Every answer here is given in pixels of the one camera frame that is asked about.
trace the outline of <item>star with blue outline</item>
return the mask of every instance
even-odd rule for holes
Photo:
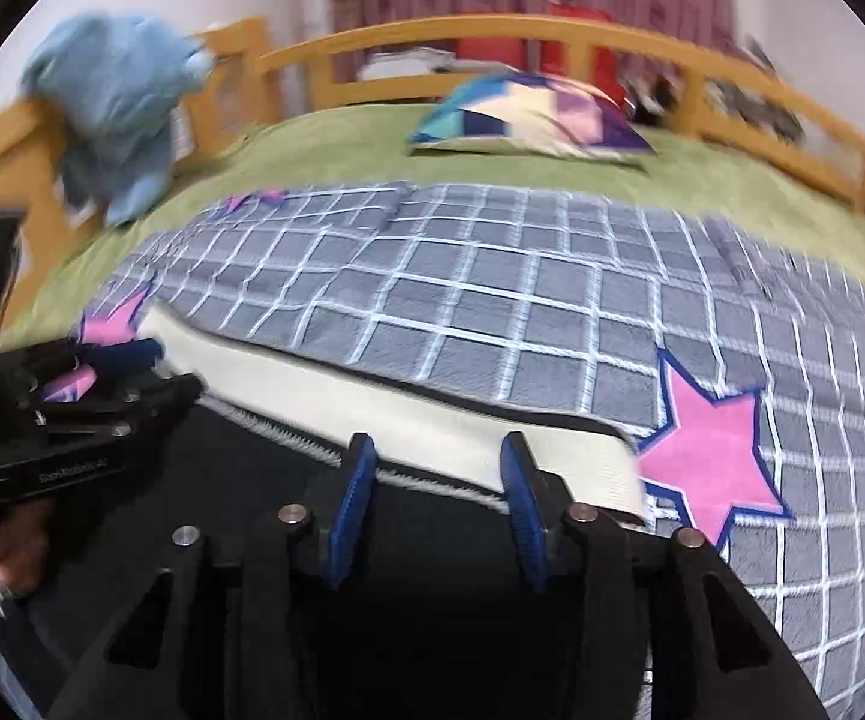
[[[639,445],[649,493],[674,502],[679,521],[722,550],[736,514],[794,518],[759,451],[762,388],[717,397],[659,349],[666,424]]]

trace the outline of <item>wooden headboard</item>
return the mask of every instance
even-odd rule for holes
[[[218,57],[205,89],[183,100],[194,138],[186,162],[201,162],[227,148],[247,124],[271,124],[280,119],[279,71],[299,65],[305,71],[311,109],[409,98],[440,98],[469,74],[403,76],[340,83],[335,80],[334,56],[354,50],[402,43],[424,43],[461,37],[514,37],[564,44],[567,74],[589,79],[592,47],[608,47],[678,66],[683,82],[681,100],[668,122],[680,135],[704,139],[746,151],[784,170],[803,183],[846,203],[865,215],[865,137],[835,114],[792,90],[774,77],[741,60],[664,35],[611,23],[549,16],[447,16],[367,26],[268,50],[262,19],[246,19],[200,37]],[[220,90],[235,77],[235,95],[242,116],[230,124],[220,106]],[[710,80],[729,81],[758,93],[808,119],[835,142],[858,154],[861,176],[850,176],[837,164],[806,153],[746,124],[714,111],[706,100]],[[98,230],[98,217],[71,224],[57,197],[56,163],[65,135],[55,111],[41,100],[20,100],[0,113],[0,207],[28,207],[23,243],[29,268],[17,284],[7,322],[31,301],[47,274],[81,248]]]

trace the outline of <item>pillow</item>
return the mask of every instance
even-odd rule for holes
[[[525,40],[521,38],[459,38],[455,41],[458,59],[478,59],[483,62],[501,62],[503,65],[525,69]]]
[[[626,161],[653,153],[616,103],[573,79],[482,76],[455,87],[407,138],[415,148]]]
[[[587,19],[591,22],[615,23],[611,13],[578,5],[562,5],[558,2],[547,2],[549,15],[563,16],[569,19]],[[616,76],[616,55],[609,49],[593,49],[593,72],[589,82],[597,89],[602,89],[608,98],[624,108],[626,105],[626,90],[618,82]],[[565,76],[566,52],[561,43],[544,40],[539,52],[539,69],[551,76]]]

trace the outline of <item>colorful geometric pillow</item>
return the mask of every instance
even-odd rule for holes
[[[414,148],[627,161],[650,146],[589,84],[535,73],[482,76],[455,87],[407,138]]]

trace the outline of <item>gray plaid blanket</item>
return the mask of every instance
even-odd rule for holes
[[[794,519],[737,512],[724,554],[833,716],[865,709],[865,290],[837,266],[602,196],[388,183],[220,203],[89,310],[145,285],[230,338],[634,437],[669,418],[657,347],[714,397],[764,386],[758,452]],[[653,501],[671,531],[684,509]]]

